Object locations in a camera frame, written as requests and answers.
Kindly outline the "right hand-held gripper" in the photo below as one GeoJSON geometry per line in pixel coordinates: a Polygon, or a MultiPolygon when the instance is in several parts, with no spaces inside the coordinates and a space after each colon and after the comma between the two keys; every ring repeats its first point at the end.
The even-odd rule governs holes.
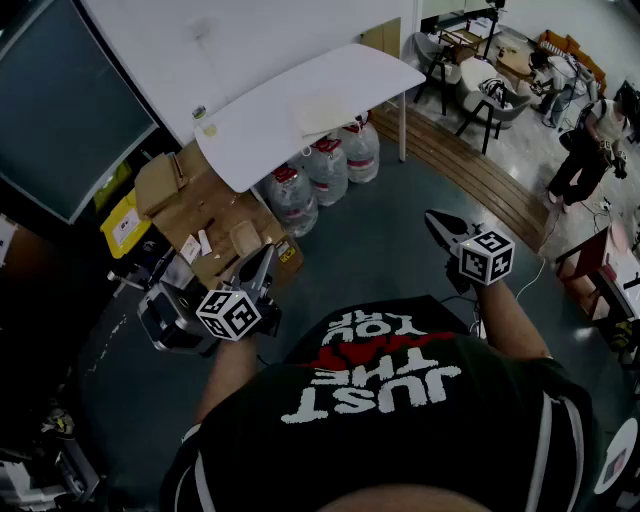
{"type": "Polygon", "coordinates": [[[511,272],[515,243],[503,232],[471,236],[462,217],[437,209],[427,209],[424,221],[436,243],[451,255],[446,276],[458,294],[465,294],[472,284],[489,286],[511,272]]]}

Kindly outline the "beige drawstring cloth bag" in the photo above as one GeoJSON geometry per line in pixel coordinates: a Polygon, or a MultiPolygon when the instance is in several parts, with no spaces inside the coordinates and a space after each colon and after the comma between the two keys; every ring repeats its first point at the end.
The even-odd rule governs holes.
{"type": "Polygon", "coordinates": [[[358,124],[365,114],[342,98],[328,94],[299,98],[292,103],[291,109],[305,155],[310,153],[311,146],[319,139],[342,127],[358,124]]]}

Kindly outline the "person's left forearm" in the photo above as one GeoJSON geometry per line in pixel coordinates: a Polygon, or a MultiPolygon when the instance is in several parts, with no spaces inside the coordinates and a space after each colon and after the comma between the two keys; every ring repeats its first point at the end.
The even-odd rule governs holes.
{"type": "Polygon", "coordinates": [[[257,336],[255,334],[245,336],[238,341],[221,341],[196,411],[195,423],[202,423],[216,406],[242,388],[255,376],[256,372],[257,336]]]}

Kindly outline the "small beige tray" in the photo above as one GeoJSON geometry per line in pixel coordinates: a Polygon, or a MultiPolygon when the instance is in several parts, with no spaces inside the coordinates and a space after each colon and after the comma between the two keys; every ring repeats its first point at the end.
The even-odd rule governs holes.
{"type": "Polygon", "coordinates": [[[251,221],[245,220],[234,226],[229,236],[240,258],[245,258],[262,247],[262,240],[251,221]]]}

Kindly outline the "wooden slatted platform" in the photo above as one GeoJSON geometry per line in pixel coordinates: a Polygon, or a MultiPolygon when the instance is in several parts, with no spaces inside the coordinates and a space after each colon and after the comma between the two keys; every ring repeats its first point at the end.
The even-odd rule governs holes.
{"type": "Polygon", "coordinates": [[[549,209],[506,171],[412,108],[405,111],[406,150],[480,202],[535,252],[549,209]]]}

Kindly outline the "large cardboard box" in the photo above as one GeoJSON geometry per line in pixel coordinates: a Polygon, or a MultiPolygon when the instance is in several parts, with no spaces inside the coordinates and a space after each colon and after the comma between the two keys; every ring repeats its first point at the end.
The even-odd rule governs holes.
{"type": "Polygon", "coordinates": [[[276,248],[274,284],[281,286],[303,266],[304,256],[276,217],[252,193],[231,189],[210,166],[193,141],[175,156],[185,185],[151,220],[177,251],[190,236],[204,230],[212,252],[189,264],[199,281],[213,290],[239,266],[242,258],[231,238],[232,229],[247,221],[260,242],[276,248]]]}

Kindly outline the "folded cardboard box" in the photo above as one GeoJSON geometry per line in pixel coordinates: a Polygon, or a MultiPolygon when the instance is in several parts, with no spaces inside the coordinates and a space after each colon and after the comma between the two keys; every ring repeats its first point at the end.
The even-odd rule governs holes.
{"type": "Polygon", "coordinates": [[[151,218],[188,183],[174,153],[159,154],[146,163],[135,178],[136,208],[151,218]]]}

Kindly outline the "yellow plastic bin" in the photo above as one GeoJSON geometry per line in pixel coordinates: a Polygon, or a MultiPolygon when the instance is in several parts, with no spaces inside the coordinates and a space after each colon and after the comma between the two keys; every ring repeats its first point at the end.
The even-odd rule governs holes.
{"type": "Polygon", "coordinates": [[[114,259],[127,255],[151,227],[151,221],[137,211],[136,192],[131,190],[112,209],[101,224],[110,253],[114,259]]]}

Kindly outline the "dark red table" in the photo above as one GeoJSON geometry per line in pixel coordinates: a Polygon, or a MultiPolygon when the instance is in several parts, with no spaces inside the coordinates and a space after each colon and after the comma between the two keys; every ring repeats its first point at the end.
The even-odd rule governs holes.
{"type": "Polygon", "coordinates": [[[579,293],[580,305],[591,319],[600,301],[614,319],[640,319],[640,261],[621,222],[614,220],[555,263],[556,275],[579,293]]]}

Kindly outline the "striped cushion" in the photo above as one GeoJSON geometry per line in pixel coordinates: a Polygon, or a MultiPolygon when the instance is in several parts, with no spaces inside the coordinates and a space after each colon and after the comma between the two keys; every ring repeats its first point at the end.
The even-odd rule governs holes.
{"type": "Polygon", "coordinates": [[[509,109],[512,107],[512,104],[506,97],[509,88],[500,76],[483,80],[479,83],[479,90],[492,99],[500,108],[509,109]]]}

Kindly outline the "grey chair black legs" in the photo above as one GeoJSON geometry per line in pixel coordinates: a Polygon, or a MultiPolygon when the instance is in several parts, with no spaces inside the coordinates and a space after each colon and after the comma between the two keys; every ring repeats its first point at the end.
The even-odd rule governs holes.
{"type": "Polygon", "coordinates": [[[449,90],[456,86],[461,79],[461,69],[455,62],[455,52],[452,46],[444,46],[432,41],[425,33],[415,32],[412,41],[420,65],[420,71],[425,81],[419,86],[414,97],[418,103],[427,85],[433,82],[441,94],[442,115],[447,115],[449,90]]]}

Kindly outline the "yellow-green bin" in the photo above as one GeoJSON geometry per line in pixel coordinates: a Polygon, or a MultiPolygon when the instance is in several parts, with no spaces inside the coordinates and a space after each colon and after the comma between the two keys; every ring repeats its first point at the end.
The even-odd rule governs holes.
{"type": "Polygon", "coordinates": [[[112,196],[121,188],[132,174],[132,168],[123,160],[108,178],[106,183],[93,196],[95,211],[99,213],[107,205],[112,196]]]}

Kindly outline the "wooden coffee table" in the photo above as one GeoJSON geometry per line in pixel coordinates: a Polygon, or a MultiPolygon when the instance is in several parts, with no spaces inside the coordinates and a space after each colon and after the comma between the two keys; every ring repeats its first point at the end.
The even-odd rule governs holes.
{"type": "Polygon", "coordinates": [[[532,53],[533,50],[529,46],[499,46],[496,57],[497,69],[513,75],[518,82],[531,82],[534,76],[530,67],[532,53]]]}

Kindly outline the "person's black printed shirt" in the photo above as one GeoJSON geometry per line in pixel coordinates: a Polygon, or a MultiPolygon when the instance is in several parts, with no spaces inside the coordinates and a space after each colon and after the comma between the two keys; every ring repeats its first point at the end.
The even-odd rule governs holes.
{"type": "Polygon", "coordinates": [[[576,512],[604,455],[591,398],[557,361],[502,354],[422,296],[322,319],[186,433],[159,508],[316,512],[396,484],[576,512]]]}

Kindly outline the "frosted glass panel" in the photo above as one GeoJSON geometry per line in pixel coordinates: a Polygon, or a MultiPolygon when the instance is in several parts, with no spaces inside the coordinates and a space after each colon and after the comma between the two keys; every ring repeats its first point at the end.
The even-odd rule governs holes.
{"type": "Polygon", "coordinates": [[[63,222],[156,127],[72,0],[29,0],[0,31],[0,178],[63,222]]]}

